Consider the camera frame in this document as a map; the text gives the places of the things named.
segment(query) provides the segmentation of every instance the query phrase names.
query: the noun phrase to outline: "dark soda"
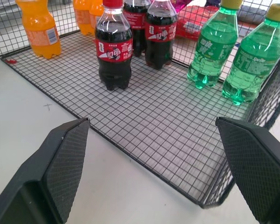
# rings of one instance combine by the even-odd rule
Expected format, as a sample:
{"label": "dark soda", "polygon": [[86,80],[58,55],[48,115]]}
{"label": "dark soda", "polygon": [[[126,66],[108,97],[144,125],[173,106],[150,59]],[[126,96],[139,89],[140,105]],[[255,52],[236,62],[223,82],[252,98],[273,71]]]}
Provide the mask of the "dark soda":
{"label": "dark soda", "polygon": [[146,50],[145,19],[150,7],[149,0],[126,0],[124,3],[124,15],[131,25],[133,33],[133,52],[136,57]]}
{"label": "dark soda", "polygon": [[171,63],[176,23],[176,12],[170,1],[156,0],[149,8],[145,29],[147,41],[145,59],[149,66],[159,70],[164,64]]}
{"label": "dark soda", "polygon": [[132,76],[132,31],[122,12],[122,1],[104,0],[103,4],[106,8],[95,31],[98,73],[107,90],[124,90]]}

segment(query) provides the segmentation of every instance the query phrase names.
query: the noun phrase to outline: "green soda bottle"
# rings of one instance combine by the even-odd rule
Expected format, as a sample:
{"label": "green soda bottle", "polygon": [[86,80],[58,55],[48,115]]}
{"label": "green soda bottle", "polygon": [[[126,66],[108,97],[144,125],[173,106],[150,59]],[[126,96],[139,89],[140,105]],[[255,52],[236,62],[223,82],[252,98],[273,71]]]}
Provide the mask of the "green soda bottle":
{"label": "green soda bottle", "polygon": [[279,58],[280,4],[272,4],[265,21],[242,40],[222,95],[235,105],[253,102]]}
{"label": "green soda bottle", "polygon": [[203,26],[188,80],[198,89],[213,87],[238,39],[237,11],[242,0],[222,0],[220,9]]}

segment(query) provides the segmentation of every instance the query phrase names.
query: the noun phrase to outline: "orange soda bottle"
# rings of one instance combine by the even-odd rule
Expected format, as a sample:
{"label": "orange soda bottle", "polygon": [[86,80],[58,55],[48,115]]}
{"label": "orange soda bottle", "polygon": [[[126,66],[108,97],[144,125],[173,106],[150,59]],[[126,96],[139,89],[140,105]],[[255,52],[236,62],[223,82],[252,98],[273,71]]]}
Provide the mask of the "orange soda bottle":
{"label": "orange soda bottle", "polygon": [[104,13],[103,0],[93,0],[90,5],[91,34],[94,35],[95,26]]}
{"label": "orange soda bottle", "polygon": [[50,59],[61,54],[61,44],[48,0],[16,0],[23,12],[22,23],[30,46],[37,56]]}
{"label": "orange soda bottle", "polygon": [[73,0],[76,21],[83,35],[92,32],[89,9],[92,0]]}

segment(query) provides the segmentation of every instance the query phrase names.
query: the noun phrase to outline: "red package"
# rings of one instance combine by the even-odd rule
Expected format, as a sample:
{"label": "red package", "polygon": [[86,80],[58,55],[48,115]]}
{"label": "red package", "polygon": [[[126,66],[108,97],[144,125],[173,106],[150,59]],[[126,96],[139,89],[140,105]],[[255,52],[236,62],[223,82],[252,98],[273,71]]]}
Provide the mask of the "red package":
{"label": "red package", "polygon": [[219,8],[215,6],[185,7],[178,14],[176,35],[194,41],[198,40],[202,26],[215,14]]}

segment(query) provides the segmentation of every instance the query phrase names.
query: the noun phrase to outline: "white surface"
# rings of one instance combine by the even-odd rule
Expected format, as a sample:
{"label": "white surface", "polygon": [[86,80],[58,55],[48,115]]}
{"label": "white surface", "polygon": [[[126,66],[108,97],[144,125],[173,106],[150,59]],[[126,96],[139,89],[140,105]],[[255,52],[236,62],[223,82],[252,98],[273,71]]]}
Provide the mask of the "white surface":
{"label": "white surface", "polygon": [[[49,131],[73,119],[0,61],[0,193]],[[280,140],[280,126],[275,128],[275,136]],[[202,210],[90,130],[83,175],[68,223],[258,222],[237,187],[222,206]]]}

